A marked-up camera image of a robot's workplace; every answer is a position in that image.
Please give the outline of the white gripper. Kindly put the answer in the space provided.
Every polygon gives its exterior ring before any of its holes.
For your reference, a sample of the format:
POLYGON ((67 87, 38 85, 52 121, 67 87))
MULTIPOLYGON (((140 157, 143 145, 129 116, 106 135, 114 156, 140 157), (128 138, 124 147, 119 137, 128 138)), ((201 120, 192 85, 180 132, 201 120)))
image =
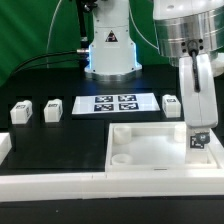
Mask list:
MULTIPOLYGON (((211 62, 207 54, 196 57, 200 91, 195 89, 191 57, 179 59, 179 80, 186 125, 189 128, 213 128, 218 124, 218 112, 211 62)), ((200 144, 210 142, 209 132, 196 134, 200 144)))

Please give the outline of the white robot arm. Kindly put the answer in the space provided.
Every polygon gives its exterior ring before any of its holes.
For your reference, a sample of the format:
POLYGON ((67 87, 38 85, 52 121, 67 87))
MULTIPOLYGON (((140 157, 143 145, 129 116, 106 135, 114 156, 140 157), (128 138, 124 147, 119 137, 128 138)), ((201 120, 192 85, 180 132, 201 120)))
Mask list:
MULTIPOLYGON (((93 13, 94 39, 86 75, 122 80, 139 70, 129 34, 129 0, 81 0, 93 13)), ((224 46, 224 0, 153 0, 157 49, 179 68, 187 142, 210 142, 218 124, 213 52, 224 46)))

